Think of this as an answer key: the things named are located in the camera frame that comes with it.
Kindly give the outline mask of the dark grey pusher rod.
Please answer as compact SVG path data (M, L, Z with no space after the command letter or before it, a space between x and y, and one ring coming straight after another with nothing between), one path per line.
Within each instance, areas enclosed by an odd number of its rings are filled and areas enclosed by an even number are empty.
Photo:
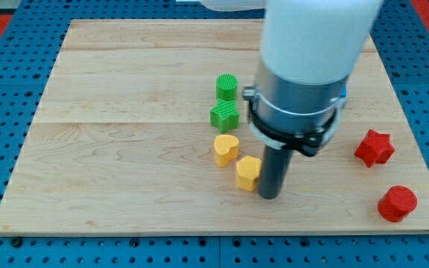
M265 146L258 179L258 195L266 200L277 198L280 194L287 173L292 150L273 149Z

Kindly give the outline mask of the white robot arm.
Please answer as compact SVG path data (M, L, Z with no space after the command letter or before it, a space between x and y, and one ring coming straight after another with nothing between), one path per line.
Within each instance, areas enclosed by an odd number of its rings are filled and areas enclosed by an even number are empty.
M264 145L257 192L279 195L293 152L315 156L340 124L346 83L382 0L199 0L217 12L264 10L260 61L243 90Z

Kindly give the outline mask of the silver flange with black clamp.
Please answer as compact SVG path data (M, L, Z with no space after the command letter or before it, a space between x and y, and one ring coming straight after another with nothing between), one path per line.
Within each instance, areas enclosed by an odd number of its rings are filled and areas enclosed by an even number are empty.
M315 156L337 132L346 81L293 82L259 63L254 85L243 90L252 133L267 152Z

